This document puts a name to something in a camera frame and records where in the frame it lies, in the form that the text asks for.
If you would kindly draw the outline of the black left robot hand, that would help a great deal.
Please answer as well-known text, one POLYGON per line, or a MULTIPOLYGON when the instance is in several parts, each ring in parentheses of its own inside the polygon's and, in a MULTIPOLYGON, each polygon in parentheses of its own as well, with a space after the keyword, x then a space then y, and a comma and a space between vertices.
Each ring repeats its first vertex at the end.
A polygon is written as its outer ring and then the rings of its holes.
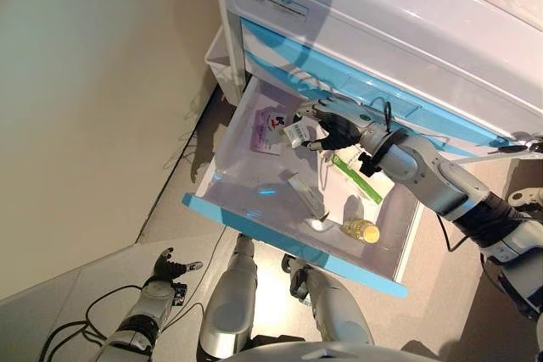
POLYGON ((166 248, 154 263, 153 277, 159 281, 174 281, 178 277, 203 268, 201 261, 181 264, 172 261, 174 248, 166 248))

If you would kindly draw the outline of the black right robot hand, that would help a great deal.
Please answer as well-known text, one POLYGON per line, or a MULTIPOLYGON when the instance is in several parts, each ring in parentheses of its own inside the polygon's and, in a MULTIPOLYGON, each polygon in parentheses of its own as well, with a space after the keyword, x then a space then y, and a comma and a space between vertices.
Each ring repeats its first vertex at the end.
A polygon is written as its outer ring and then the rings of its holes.
POLYGON ((347 104, 330 98, 320 98, 302 103, 295 112, 294 122, 309 117, 327 133, 324 138, 301 143, 311 151, 330 151, 348 148, 361 140, 361 130, 345 110, 347 104))

